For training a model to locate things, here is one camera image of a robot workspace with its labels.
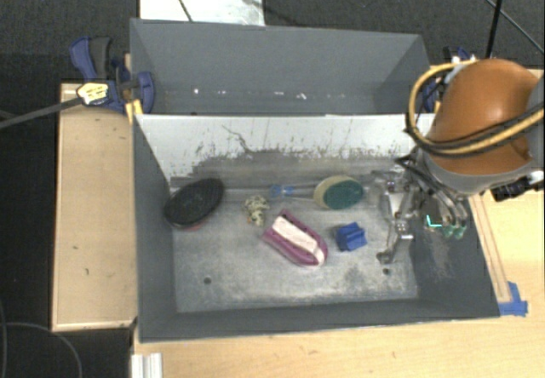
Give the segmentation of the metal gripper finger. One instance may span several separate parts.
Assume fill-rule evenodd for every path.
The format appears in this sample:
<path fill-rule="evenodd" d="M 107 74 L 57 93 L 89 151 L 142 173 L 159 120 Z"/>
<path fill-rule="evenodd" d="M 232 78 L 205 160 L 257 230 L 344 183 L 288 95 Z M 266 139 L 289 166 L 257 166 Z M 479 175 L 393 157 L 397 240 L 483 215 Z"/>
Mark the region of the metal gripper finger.
<path fill-rule="evenodd" d="M 398 208 L 393 200 L 397 194 L 397 175 L 390 171 L 373 171 L 372 176 L 372 200 L 385 220 L 394 221 Z"/>
<path fill-rule="evenodd" d="M 391 264 L 395 262 L 398 254 L 409 250 L 414 241 L 415 234 L 407 220 L 392 221 L 388 228 L 387 246 L 376 255 L 380 264 Z"/>

